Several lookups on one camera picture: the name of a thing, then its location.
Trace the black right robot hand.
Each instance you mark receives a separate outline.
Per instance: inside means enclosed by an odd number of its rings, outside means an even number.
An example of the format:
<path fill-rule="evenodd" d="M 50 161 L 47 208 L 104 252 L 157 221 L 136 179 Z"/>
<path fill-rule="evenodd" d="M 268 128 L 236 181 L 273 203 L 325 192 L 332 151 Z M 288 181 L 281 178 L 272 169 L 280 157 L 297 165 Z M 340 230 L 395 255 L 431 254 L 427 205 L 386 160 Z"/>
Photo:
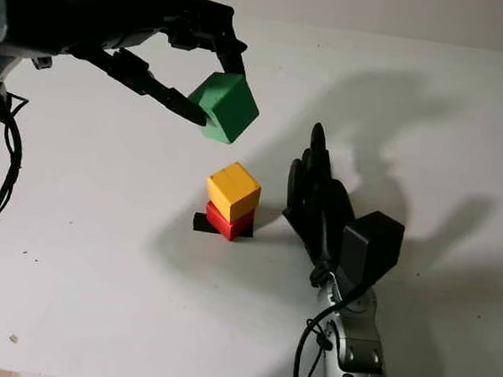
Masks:
<path fill-rule="evenodd" d="M 310 283 L 314 287 L 337 274 L 344 228 L 354 220 L 345 186 L 331 174 L 325 137 L 322 124 L 315 124 L 310 146 L 292 161 L 283 211 L 313 263 Z"/>

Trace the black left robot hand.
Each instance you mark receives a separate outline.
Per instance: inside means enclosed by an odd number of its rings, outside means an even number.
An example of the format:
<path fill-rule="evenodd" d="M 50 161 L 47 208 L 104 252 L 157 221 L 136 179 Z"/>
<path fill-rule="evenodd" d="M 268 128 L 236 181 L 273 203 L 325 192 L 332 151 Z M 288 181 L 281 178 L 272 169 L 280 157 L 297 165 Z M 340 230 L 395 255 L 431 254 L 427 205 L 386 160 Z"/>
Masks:
<path fill-rule="evenodd" d="M 245 73 L 247 48 L 234 31 L 234 9 L 210 0 L 63 0 L 62 53 L 95 65 L 139 95 L 150 96 L 174 114 L 205 125 L 203 108 L 152 75 L 131 48 L 158 33 L 176 49 L 214 52 L 227 73 Z"/>

